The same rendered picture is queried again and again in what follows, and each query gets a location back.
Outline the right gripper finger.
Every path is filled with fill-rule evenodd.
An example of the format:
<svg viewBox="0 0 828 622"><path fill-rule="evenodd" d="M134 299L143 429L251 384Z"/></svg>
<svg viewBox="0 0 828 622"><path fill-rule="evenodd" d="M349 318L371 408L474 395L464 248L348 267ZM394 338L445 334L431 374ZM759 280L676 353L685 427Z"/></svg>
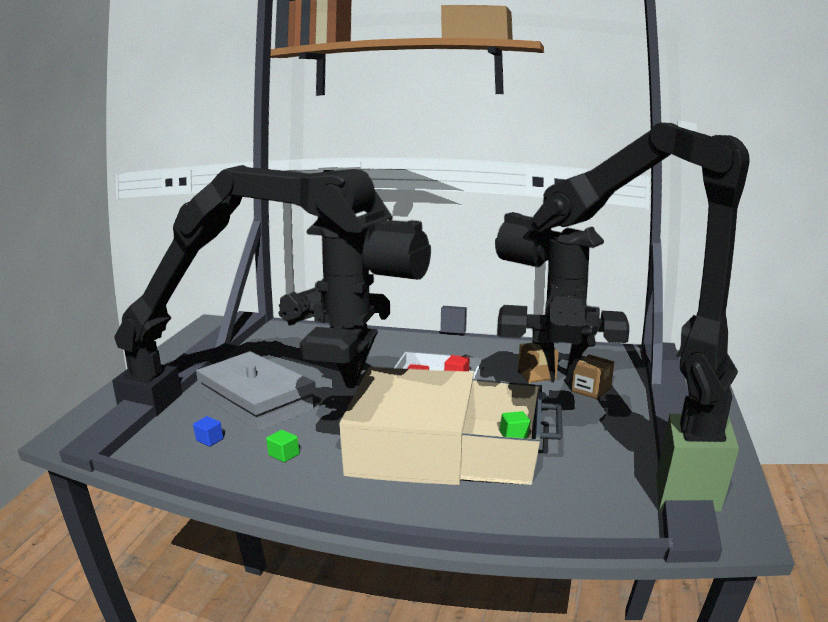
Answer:
<svg viewBox="0 0 828 622"><path fill-rule="evenodd" d="M369 329L369 328L367 328L367 330L365 331L365 333L364 333L363 335L361 335L361 340L362 340L362 341L369 341L369 345L368 345L368 348L367 348L367 351L366 351L366 355L365 355L365 358L364 358L364 361L363 361L363 364L362 364L362 367L361 367L361 370L360 370L360 374L361 374L361 372L362 372L362 369L363 369L363 367L364 367L365 361L366 361L366 359L367 359L367 357L368 357L368 354L369 354L369 352L370 352L370 349L371 349L371 347L372 347L372 344L373 344L373 342L374 342L374 340L375 340L375 337L376 337L377 333L378 333L378 330L377 330L377 329ZM360 374L359 374L359 377L360 377ZM358 379L359 379L359 377L358 377Z"/></svg>
<svg viewBox="0 0 828 622"><path fill-rule="evenodd" d="M369 341L358 345L357 355L348 363L337 363L347 388L355 388L366 355ZM361 353L360 353L361 352Z"/></svg>

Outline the white open tray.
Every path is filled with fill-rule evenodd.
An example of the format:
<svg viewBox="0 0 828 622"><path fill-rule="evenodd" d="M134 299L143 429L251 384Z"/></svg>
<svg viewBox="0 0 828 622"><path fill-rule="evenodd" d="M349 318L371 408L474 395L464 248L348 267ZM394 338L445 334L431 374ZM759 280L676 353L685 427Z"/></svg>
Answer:
<svg viewBox="0 0 828 622"><path fill-rule="evenodd" d="M394 368L407 369L410 364L427 365L429 370L444 370L444 362L448 355L423 354L405 352ZM480 379L482 374L483 358L469 357L469 371L474 372L474 379ZM479 364L478 364L479 363ZM477 368L477 369L476 369Z"/></svg>

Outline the blue block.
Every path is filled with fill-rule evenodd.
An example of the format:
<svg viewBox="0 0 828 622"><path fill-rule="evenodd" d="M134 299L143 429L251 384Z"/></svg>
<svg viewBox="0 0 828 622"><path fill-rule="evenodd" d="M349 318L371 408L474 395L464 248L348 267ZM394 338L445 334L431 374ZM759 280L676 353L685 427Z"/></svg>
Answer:
<svg viewBox="0 0 828 622"><path fill-rule="evenodd" d="M221 422L208 416L193 424L196 441L212 446L223 439Z"/></svg>

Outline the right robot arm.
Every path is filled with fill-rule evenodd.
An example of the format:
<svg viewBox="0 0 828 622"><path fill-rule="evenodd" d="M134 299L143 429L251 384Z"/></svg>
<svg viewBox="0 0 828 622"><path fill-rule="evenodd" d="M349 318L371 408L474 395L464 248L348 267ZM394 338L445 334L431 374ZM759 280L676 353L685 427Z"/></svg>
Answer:
<svg viewBox="0 0 828 622"><path fill-rule="evenodd" d="M242 197L295 204L317 216L306 232L322 236L325 274L352 276L370 270L420 280L428 270L431 245L422 222L392 220L363 170L302 173L244 165L223 169L181 206L171 245L144 294L122 316L114 338L125 351L124 378L149 383L165 370L154 340L162 337L171 320L166 305L198 251L228 225ZM356 216L363 211L366 214ZM315 288L280 297L278 314L289 326L311 317L325 321L324 291L318 291L318 282Z"/></svg>

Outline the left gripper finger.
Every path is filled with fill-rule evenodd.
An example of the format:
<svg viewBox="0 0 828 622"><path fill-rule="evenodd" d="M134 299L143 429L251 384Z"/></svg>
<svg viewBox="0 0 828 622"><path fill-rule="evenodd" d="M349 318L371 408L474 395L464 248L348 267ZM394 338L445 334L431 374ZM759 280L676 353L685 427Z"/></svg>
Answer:
<svg viewBox="0 0 828 622"><path fill-rule="evenodd" d="M545 354L548 369L551 377L551 382L555 380L555 358L554 358L554 343L551 343L549 340L542 340L542 339L532 339L534 344L539 344Z"/></svg>
<svg viewBox="0 0 828 622"><path fill-rule="evenodd" d="M573 372L576 368L576 365L577 365L580 357L582 356L583 352L588 347L595 346L595 344L596 344L596 341L594 339L594 340L583 340L581 344L571 345L571 350L570 350L570 355L569 355L569 360L568 360L568 365L567 365L567 371L566 371L566 383L569 383L570 378L571 378L571 376L572 376L572 374L573 374Z"/></svg>

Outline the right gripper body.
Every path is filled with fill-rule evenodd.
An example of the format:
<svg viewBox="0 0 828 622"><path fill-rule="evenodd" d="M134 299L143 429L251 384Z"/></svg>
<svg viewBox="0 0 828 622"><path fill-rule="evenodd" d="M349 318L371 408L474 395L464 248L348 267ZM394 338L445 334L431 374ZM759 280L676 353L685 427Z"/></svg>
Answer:
<svg viewBox="0 0 828 622"><path fill-rule="evenodd" d="M324 291L325 321L320 323L330 323L330 327L315 327L300 342L302 359L348 363L354 358L367 321L375 313L381 320L390 315L390 300L384 294L370 293L373 282L369 270L352 276L323 272L318 291Z"/></svg>

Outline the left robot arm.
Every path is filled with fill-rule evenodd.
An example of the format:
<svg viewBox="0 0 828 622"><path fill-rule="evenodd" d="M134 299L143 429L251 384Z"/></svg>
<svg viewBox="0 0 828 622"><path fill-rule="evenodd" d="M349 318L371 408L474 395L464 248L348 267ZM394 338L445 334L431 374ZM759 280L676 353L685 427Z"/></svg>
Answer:
<svg viewBox="0 0 828 622"><path fill-rule="evenodd" d="M686 441L725 442L732 401L729 387L738 373L728 355L726 308L737 209L750 163L742 141L731 135L709 136L674 123L657 123L594 169L549 186L533 217L506 213L495 249L505 261L533 267L548 261L548 273L555 277L586 278L589 248L602 245L602 237L593 226L584 231L565 228L557 232L551 228L591 219L615 191L671 154L702 166L708 199L698 312L682 326L676 355L681 357L680 371L687 379L689 393L680 424ZM585 295L581 289L576 289L575 296L567 296L561 294L561 287L551 288L544 317L550 342L578 345L583 335L597 334L600 308L588 306Z"/></svg>

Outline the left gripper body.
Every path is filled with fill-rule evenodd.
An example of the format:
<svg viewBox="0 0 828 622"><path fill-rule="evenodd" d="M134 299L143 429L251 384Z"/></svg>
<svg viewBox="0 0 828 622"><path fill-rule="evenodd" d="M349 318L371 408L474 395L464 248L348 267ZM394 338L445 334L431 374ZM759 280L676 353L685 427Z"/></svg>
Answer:
<svg viewBox="0 0 828 622"><path fill-rule="evenodd" d="M548 273L547 298L552 287L561 287L561 294L567 296L575 296L576 289L585 290L587 303L588 276L582 279L565 279ZM534 339L548 340L548 322L544 322L544 315L527 314L527 307L503 305L499 309L497 336L521 338L526 333L526 328L529 328L534 332ZM603 332L607 342L627 343L629 331L630 325L624 312L602 310L597 332Z"/></svg>

